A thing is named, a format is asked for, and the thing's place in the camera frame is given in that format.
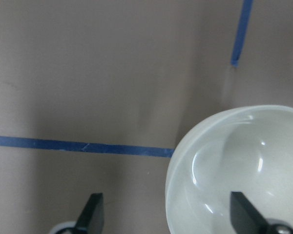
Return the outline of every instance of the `horizontal blue tape line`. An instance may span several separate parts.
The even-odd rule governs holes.
[[[173,149],[0,136],[0,146],[101,154],[171,157]]]
[[[249,24],[253,0],[244,0],[238,30],[235,37],[234,47],[231,56],[231,64],[237,67],[242,53],[246,31]]]

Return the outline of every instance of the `blue tape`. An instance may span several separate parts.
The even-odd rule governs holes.
[[[42,140],[22,137],[0,136],[0,146],[30,149],[61,150],[101,154],[141,155],[155,157],[171,157],[174,150],[156,147],[108,145],[83,143],[74,141]]]
[[[231,64],[234,67],[238,66],[240,55],[242,53],[245,34],[248,28],[251,8],[252,8],[253,0],[244,0],[242,6],[242,12],[240,16],[240,21],[238,25],[238,30],[235,37],[232,57],[231,57]]]

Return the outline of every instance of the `screw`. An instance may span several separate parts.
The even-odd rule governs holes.
[[[286,226],[277,226],[276,230],[278,234],[291,234],[291,230]]]

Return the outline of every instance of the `white bowl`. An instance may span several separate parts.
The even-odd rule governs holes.
[[[172,234],[234,234],[230,193],[241,191],[267,219],[293,227],[293,108],[224,111],[181,140],[166,179]]]

